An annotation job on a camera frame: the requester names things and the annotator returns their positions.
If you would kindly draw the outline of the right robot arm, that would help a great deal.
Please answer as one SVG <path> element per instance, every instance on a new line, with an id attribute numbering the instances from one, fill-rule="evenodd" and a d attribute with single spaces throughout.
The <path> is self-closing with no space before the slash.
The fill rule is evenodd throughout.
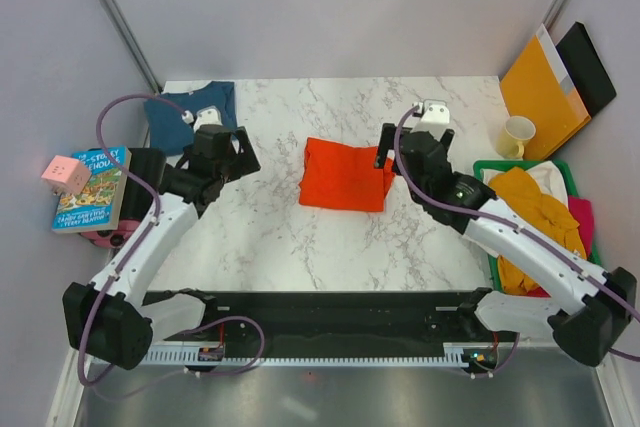
<path id="1" fill-rule="evenodd" d="M 448 161 L 452 130 L 440 139 L 427 131 L 383 125 L 375 155 L 377 168 L 393 163 L 414 203 L 437 223 L 510 261 L 534 280 L 546 297 L 513 296 L 476 289 L 458 315 L 467 339 L 491 331 L 550 338 L 573 360 L 598 366 L 615 353 L 615 343 L 632 320 L 637 279 L 581 258 L 534 228 L 479 179 L 457 172 Z"/>

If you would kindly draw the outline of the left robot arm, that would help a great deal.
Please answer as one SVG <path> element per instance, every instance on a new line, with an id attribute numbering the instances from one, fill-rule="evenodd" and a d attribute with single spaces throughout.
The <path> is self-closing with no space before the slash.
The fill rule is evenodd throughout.
<path id="1" fill-rule="evenodd" d="M 194 290 L 152 304 L 144 298 L 165 259 L 221 189 L 259 169 L 245 128 L 200 126 L 181 165 L 166 167 L 160 195 L 132 237 L 89 283 L 72 283 L 64 292 L 71 347 L 131 370 L 151 345 L 183 331 L 198 340 L 215 336 L 220 318 Z"/>

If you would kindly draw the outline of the orange t-shirt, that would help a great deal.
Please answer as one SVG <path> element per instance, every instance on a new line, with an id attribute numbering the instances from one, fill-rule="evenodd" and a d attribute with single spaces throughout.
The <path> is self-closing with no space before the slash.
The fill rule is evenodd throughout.
<path id="1" fill-rule="evenodd" d="M 340 211 L 381 213 L 395 173 L 386 158 L 375 167 L 376 147 L 352 147 L 308 138 L 299 204 Z"/>

